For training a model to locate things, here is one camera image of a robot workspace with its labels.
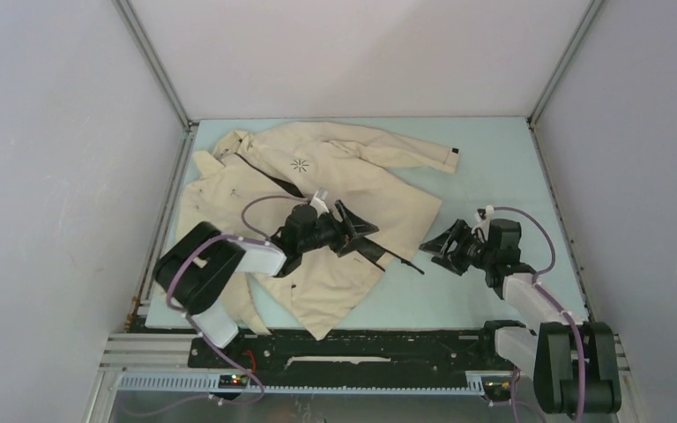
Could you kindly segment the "beige zip jacket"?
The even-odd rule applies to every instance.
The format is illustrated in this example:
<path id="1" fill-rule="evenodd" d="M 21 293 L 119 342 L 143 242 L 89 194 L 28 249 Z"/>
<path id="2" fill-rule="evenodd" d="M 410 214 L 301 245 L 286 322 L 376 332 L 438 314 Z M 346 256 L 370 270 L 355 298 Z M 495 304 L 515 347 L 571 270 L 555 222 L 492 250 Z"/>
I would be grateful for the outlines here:
<path id="1" fill-rule="evenodd" d="M 208 221 L 220 231 L 274 234 L 299 196 L 327 192 L 327 202 L 374 224 L 346 256 L 307 253 L 283 278 L 257 283 L 316 339 L 325 338 L 370 293 L 394 259 L 410 260 L 442 202 L 394 175 L 429 167 L 452 174 L 458 150 L 384 130 L 335 122 L 288 122 L 260 132 L 232 130 L 192 156 L 199 177 L 182 191 L 175 229 L 181 239 Z"/>

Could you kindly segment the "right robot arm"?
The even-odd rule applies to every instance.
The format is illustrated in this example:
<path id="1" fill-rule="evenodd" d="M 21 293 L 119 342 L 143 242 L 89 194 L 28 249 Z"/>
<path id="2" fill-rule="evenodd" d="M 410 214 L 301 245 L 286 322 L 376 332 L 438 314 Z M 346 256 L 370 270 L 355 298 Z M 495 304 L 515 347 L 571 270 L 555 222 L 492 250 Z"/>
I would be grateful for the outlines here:
<path id="1" fill-rule="evenodd" d="M 458 219 L 420 245 L 432 262 L 457 275 L 470 268 L 521 316 L 518 323 L 491 322 L 494 334 L 477 345 L 480 362 L 510 362 L 532 381 L 539 408 L 580 421 L 586 414 L 615 414 L 622 406 L 614 332 L 584 320 L 547 289 L 542 273 L 521 259 L 522 227 L 510 219 Z"/>

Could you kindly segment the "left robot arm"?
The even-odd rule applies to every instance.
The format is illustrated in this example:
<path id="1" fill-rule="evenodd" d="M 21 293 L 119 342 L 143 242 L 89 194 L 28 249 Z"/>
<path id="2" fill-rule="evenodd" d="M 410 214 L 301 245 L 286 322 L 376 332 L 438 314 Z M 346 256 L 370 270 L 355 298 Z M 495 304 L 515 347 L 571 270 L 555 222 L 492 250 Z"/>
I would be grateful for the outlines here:
<path id="1" fill-rule="evenodd" d="M 210 356 L 222 367 L 232 367 L 242 359 L 243 343 L 220 297 L 234 274 L 282 278 L 296 270 L 308 252 L 329 249 L 345 256 L 379 230 L 342 201 L 327 208 L 317 198 L 297 204 L 264 240 L 224 234 L 202 221 L 157 261 L 153 279 L 164 290 L 167 306 L 210 345 Z"/>

